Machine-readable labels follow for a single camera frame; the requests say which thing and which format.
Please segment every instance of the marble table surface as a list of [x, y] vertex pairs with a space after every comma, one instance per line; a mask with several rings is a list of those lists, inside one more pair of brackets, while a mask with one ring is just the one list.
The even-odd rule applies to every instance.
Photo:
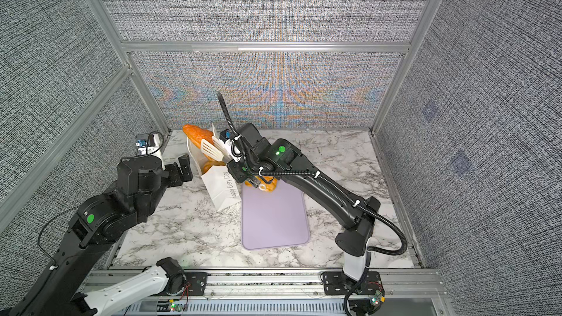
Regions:
[[[381, 169], [365, 130], [261, 130], [272, 143], [284, 138], [340, 185], [364, 198], [381, 202], [380, 214], [395, 224]], [[164, 151], [164, 162], [186, 153], [186, 136], [175, 130]], [[334, 237], [341, 226], [322, 206], [305, 195], [310, 241], [304, 246], [246, 250], [241, 243], [241, 203], [217, 212], [200, 177], [169, 188], [148, 222], [131, 228], [114, 265], [147, 266], [171, 256], [185, 267], [341, 267], [343, 253]], [[370, 245], [398, 249], [400, 241], [377, 221]], [[372, 254], [371, 267], [413, 268], [410, 256]]]

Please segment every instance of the purple tray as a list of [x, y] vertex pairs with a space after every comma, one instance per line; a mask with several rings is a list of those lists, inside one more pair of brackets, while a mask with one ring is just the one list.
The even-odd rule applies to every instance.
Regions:
[[242, 246], [248, 250], [304, 245], [309, 223], [302, 192], [283, 181], [266, 193], [242, 185]]

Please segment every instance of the purple mat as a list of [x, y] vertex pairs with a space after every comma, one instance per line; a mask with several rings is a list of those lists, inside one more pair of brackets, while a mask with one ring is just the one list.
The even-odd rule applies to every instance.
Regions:
[[248, 250], [304, 245], [309, 223], [302, 192], [283, 181], [271, 193], [242, 185], [242, 246]]

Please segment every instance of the textured wall panel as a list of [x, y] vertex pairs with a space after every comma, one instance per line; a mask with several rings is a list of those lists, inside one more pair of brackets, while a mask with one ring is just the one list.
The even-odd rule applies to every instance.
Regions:
[[425, 0], [103, 0], [126, 40], [409, 41]]
[[[58, 213], [101, 193], [117, 177], [123, 156], [134, 155], [135, 135], [157, 130], [132, 83], [124, 81], [58, 166], [0, 235], [0, 308], [14, 305], [48, 263], [35, 242]], [[42, 246], [52, 254], [73, 213], [44, 231]]]
[[0, 201], [121, 66], [84, 0], [0, 0]]
[[562, 305], [560, 0], [444, 0], [380, 140], [459, 315]]
[[134, 53], [168, 123], [369, 127], [400, 59], [387, 53]]

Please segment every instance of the black corrugated tube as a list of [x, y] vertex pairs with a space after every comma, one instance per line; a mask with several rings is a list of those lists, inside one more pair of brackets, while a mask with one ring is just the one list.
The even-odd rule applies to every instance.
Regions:
[[[230, 127], [230, 130], [232, 131], [232, 133], [234, 134], [234, 137], [238, 137], [240, 134], [238, 133], [238, 131], [236, 130], [236, 128], [234, 127], [234, 123], [232, 122], [232, 119], [230, 118], [230, 114], [228, 112], [228, 108], [227, 108], [227, 104], [224, 102], [224, 98], [222, 97], [221, 93], [217, 94], [217, 97], [219, 99], [219, 104], [220, 107], [222, 109], [222, 113], [224, 113], [224, 117], [227, 119], [227, 123], [228, 123], [228, 127]], [[240, 138], [235, 140], [236, 144], [237, 144], [237, 148], [240, 150], [240, 153], [242, 155], [242, 161], [244, 166], [246, 167], [247, 171], [254, 175], [257, 176], [259, 175], [258, 172], [256, 172], [251, 166], [249, 166], [249, 161], [248, 161], [248, 155], [246, 154], [246, 148], [244, 147], [244, 144], [242, 142], [242, 140]], [[273, 177], [284, 177], [284, 176], [310, 176], [310, 172], [303, 172], [303, 171], [286, 171], [286, 172], [265, 172], [262, 171], [261, 172], [262, 176], [273, 176]], [[353, 199], [351, 199], [347, 193], [345, 193], [344, 191], [342, 191], [339, 186], [336, 185], [336, 183], [334, 183], [330, 178], [324, 176], [323, 173], [321, 173], [318, 176], [318, 179], [321, 179], [322, 181], [326, 182], [328, 185], [330, 185], [331, 187], [333, 187], [335, 190], [337, 190], [344, 198], [346, 198], [350, 203], [355, 204], [355, 201]], [[387, 219], [384, 216], [381, 216], [379, 214], [377, 214], [375, 211], [371, 210], [369, 207], [365, 207], [362, 205], [362, 203], [359, 203], [356, 206], [358, 209], [360, 209], [361, 211], [363, 211], [364, 213], [368, 214], [369, 216], [380, 220], [382, 223], [384, 223], [385, 225], [387, 225], [388, 227], [390, 227], [391, 230], [393, 230], [396, 235], [398, 236], [398, 238], [400, 238], [400, 243], [401, 246], [398, 250], [388, 250], [388, 249], [382, 249], [376, 246], [368, 246], [367, 250], [368, 251], [375, 251], [376, 253], [381, 253], [381, 254], [385, 254], [385, 255], [402, 255], [403, 253], [406, 252], [407, 248], [408, 248], [408, 240], [406, 239], [406, 236], [404, 235], [404, 233], [402, 233], [402, 231], [400, 230], [400, 228], [396, 227], [396, 225], [394, 223], [392, 223], [389, 219]]]

